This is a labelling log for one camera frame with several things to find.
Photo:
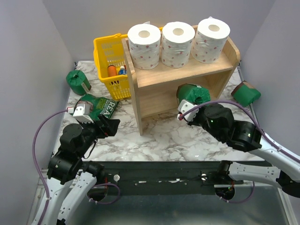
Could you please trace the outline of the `green brown roll front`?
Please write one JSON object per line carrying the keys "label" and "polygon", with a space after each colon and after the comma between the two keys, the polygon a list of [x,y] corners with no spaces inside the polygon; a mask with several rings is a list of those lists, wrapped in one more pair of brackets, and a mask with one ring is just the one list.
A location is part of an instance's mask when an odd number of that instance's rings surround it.
{"label": "green brown roll front", "polygon": [[177,88],[176,98],[178,104],[184,99],[194,105],[211,101],[210,93],[207,88],[190,83],[180,85]]}

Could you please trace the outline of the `floral paper towel roll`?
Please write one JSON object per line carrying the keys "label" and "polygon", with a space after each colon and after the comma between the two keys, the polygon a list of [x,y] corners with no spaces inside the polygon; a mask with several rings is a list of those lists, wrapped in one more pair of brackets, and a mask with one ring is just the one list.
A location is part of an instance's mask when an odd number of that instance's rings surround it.
{"label": "floral paper towel roll", "polygon": [[211,64],[218,60],[230,34],[227,23],[207,18],[198,23],[191,54],[199,62]]}
{"label": "floral paper towel roll", "polygon": [[169,22],[162,29],[161,61],[171,68],[181,68],[189,60],[194,28],[185,22]]}
{"label": "floral paper towel roll", "polygon": [[131,27],[127,33],[129,52],[135,68],[150,70],[159,63],[160,29],[143,23]]}

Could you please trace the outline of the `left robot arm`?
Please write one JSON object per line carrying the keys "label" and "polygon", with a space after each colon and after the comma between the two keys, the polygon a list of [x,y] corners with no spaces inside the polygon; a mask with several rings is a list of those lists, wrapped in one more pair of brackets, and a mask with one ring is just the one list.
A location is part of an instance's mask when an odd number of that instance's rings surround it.
{"label": "left robot arm", "polygon": [[76,209],[93,187],[120,188],[109,183],[104,166],[96,162],[83,162],[83,157],[98,139],[115,136],[119,119],[99,115],[91,123],[73,123],[63,129],[58,152],[48,165],[47,178],[42,179],[45,193],[35,218],[34,225],[67,225]]}

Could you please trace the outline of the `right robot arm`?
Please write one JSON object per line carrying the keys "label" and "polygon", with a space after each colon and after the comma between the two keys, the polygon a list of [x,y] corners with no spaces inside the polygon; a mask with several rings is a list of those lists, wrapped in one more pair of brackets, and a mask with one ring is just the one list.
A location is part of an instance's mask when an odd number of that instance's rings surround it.
{"label": "right robot arm", "polygon": [[300,196],[300,157],[279,145],[262,131],[257,122],[235,120],[231,109],[211,101],[201,105],[184,103],[178,110],[188,125],[200,126],[221,143],[234,150],[258,156],[269,166],[222,162],[216,171],[218,182],[248,180],[269,184],[286,194]]}

